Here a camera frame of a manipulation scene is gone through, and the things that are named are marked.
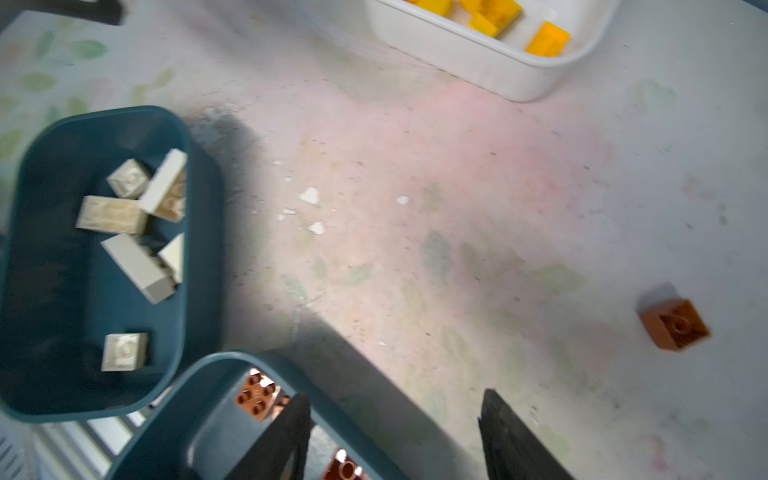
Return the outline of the white curved lego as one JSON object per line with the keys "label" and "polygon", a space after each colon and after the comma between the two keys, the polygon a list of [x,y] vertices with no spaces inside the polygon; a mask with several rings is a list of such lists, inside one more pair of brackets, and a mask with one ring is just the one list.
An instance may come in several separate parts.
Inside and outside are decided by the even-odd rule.
{"label": "white curved lego", "polygon": [[184,238],[183,233],[178,234],[158,252],[159,258],[170,269],[176,284],[183,282]]}

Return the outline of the brown lego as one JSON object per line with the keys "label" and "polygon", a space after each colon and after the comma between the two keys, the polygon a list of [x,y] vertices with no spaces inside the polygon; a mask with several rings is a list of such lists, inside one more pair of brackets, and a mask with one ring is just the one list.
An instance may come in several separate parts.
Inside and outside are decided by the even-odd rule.
{"label": "brown lego", "polygon": [[252,367],[234,398],[234,403],[247,414],[264,422],[271,414],[281,387],[269,376]]}
{"label": "brown lego", "polygon": [[322,477],[323,480],[368,480],[363,467],[355,462],[344,449],[336,451]]}

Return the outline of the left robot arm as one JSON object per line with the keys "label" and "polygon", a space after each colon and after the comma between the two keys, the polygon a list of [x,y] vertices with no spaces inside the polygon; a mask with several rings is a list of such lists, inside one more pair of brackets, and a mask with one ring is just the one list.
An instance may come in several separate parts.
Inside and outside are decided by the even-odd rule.
{"label": "left robot arm", "polygon": [[24,11],[119,25],[124,7],[119,0],[1,0],[1,30],[4,30]]}

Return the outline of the white long lego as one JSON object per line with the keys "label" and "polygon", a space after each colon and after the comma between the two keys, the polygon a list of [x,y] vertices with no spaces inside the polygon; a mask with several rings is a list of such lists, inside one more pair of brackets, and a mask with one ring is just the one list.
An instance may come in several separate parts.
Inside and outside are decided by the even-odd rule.
{"label": "white long lego", "polygon": [[171,149],[139,198],[140,209],[179,223],[185,216],[187,154]]}
{"label": "white long lego", "polygon": [[83,199],[75,226],[110,234],[143,235],[148,214],[138,200],[88,195]]}

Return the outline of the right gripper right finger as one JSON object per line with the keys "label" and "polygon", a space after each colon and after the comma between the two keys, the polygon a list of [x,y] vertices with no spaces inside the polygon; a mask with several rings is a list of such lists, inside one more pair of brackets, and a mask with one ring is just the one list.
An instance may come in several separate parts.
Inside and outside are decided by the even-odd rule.
{"label": "right gripper right finger", "polygon": [[489,479],[573,480],[494,389],[484,391],[478,424]]}

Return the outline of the yellow long lego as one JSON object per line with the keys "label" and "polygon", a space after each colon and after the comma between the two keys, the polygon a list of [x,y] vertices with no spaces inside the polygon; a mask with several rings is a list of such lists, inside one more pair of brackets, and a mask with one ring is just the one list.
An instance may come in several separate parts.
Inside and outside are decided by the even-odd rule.
{"label": "yellow long lego", "polygon": [[534,56],[554,58],[559,56],[570,40],[571,35],[551,22],[544,22],[525,52]]}

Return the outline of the brown lego mid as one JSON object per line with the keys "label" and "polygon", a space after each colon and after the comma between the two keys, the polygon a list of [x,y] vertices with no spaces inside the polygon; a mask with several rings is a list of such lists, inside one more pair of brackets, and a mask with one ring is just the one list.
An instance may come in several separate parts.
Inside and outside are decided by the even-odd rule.
{"label": "brown lego mid", "polygon": [[642,311],[640,320],[661,350],[681,351],[711,336],[709,327],[688,299],[658,303]]}

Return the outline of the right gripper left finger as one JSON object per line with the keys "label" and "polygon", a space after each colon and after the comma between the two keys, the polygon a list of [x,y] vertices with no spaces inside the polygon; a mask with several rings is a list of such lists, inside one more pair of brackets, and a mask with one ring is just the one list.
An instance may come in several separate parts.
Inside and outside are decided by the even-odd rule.
{"label": "right gripper left finger", "polygon": [[297,394],[226,479],[303,479],[311,429],[310,400]]}

